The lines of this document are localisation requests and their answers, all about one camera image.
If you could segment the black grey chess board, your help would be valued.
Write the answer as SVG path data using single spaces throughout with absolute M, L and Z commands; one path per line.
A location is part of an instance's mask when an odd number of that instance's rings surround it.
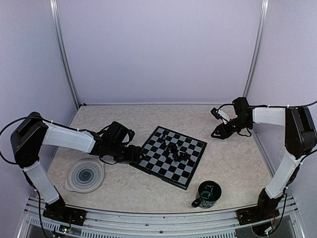
M 132 167 L 186 190 L 207 143 L 157 126 L 141 147 L 142 160 Z

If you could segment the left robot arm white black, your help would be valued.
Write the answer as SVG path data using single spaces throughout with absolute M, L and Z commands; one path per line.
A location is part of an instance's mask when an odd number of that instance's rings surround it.
M 99 132 L 60 125 L 42 118 L 38 112 L 20 121 L 10 137 L 15 162 L 45 201 L 43 216 L 57 221 L 78 219 L 82 222 L 86 211 L 65 205 L 40 163 L 39 151 L 43 145 L 73 149 L 99 158 L 111 156 L 117 163 L 138 163 L 144 157 L 141 147 L 131 144 L 134 131 L 116 121 Z

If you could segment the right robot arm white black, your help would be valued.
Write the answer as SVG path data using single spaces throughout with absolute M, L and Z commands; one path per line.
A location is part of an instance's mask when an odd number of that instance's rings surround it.
M 236 211 L 241 225 L 279 216 L 278 204 L 286 198 L 286 190 L 293 182 L 303 160 L 314 153 L 317 130 L 309 106 L 251 106 L 247 98 L 238 97 L 231 103 L 236 117 L 231 119 L 221 108 L 211 114 L 222 120 L 211 133 L 212 138 L 227 139 L 241 130 L 253 129 L 255 124 L 284 127 L 285 153 L 271 182 L 262 189 L 257 204 Z

